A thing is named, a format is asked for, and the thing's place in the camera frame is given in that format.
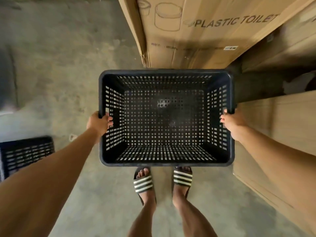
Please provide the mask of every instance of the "black crate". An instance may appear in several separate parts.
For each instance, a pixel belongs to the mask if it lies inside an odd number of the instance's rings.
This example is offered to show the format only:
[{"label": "black crate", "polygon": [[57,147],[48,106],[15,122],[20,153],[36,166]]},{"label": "black crate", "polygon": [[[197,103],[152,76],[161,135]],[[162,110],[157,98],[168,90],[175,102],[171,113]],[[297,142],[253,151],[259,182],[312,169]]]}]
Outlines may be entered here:
[{"label": "black crate", "polygon": [[113,127],[100,142],[106,166],[228,166],[234,140],[220,123],[234,112],[225,70],[109,70],[99,78],[99,113]]},{"label": "black crate", "polygon": [[54,153],[50,136],[0,143],[0,180]]}]

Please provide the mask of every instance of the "gray floor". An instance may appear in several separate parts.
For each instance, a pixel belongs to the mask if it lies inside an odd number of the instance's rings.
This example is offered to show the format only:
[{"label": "gray floor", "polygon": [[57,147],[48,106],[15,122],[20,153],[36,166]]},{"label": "gray floor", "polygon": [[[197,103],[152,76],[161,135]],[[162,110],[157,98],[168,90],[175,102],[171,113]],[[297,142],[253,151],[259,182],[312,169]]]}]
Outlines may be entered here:
[{"label": "gray floor", "polygon": [[[20,106],[0,117],[0,141],[51,135],[56,150],[64,147],[98,108],[100,73],[142,68],[117,0],[6,3],[0,7],[0,33],[14,57]],[[260,91],[267,97],[269,86],[269,95],[282,92],[280,78],[243,81],[236,83],[238,100],[255,99],[251,93]],[[125,236],[141,209],[132,186],[134,169],[103,166],[95,147],[50,237]],[[183,236],[171,202],[171,169],[152,171],[158,202],[153,236]],[[238,181],[231,167],[193,172],[189,200],[218,236],[304,236]]]}]

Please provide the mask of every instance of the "cardboard box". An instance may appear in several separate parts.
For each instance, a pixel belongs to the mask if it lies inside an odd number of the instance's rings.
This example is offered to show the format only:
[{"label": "cardboard box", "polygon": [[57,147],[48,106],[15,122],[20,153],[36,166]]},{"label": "cardboard box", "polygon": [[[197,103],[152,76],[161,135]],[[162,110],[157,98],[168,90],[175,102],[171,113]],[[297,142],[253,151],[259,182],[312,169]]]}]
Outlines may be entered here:
[{"label": "cardboard box", "polygon": [[[240,103],[238,108],[251,127],[280,143],[316,155],[316,91]],[[303,231],[316,236],[316,219],[307,218],[291,206],[273,179],[268,178],[239,142],[235,142],[233,168],[234,175],[268,204]]]},{"label": "cardboard box", "polygon": [[316,2],[252,47],[242,60],[243,72],[315,66]]},{"label": "cardboard box", "polygon": [[145,67],[225,68],[313,0],[119,0]]}]

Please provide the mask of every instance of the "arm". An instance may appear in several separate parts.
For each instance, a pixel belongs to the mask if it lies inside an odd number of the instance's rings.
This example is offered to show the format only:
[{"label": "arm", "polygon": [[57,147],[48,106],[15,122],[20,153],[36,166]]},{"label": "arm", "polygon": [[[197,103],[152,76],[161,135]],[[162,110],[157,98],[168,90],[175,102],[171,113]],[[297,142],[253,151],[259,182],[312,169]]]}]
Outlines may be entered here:
[{"label": "arm", "polygon": [[316,219],[316,157],[283,145],[247,126],[241,112],[225,112],[221,122],[252,155],[266,175],[275,183],[288,201],[305,214]]},{"label": "arm", "polygon": [[95,112],[87,130],[65,148],[23,168],[0,184],[0,236],[48,236],[92,147],[110,125]]}]

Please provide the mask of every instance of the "striped slide sandal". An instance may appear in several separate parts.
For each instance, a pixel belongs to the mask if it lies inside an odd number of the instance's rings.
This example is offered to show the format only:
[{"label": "striped slide sandal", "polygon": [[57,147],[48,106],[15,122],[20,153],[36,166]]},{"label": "striped slide sandal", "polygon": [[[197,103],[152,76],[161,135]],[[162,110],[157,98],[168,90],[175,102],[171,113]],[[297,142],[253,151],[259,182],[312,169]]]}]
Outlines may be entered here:
[{"label": "striped slide sandal", "polygon": [[[140,178],[137,178],[138,173],[143,170],[143,169],[149,169],[149,173],[145,176],[142,176]],[[146,192],[148,190],[153,190],[154,189],[154,185],[152,182],[152,177],[151,177],[151,171],[150,171],[150,167],[148,166],[140,166],[136,169],[135,174],[134,174],[134,187],[135,187],[135,191],[138,194],[142,205],[144,205],[144,201],[142,200],[142,198],[140,197],[140,193]]]},{"label": "striped slide sandal", "polygon": [[192,177],[193,173],[191,167],[175,167],[173,169],[172,193],[175,184],[186,186],[188,190],[185,194],[185,198],[187,198],[192,184]]}]

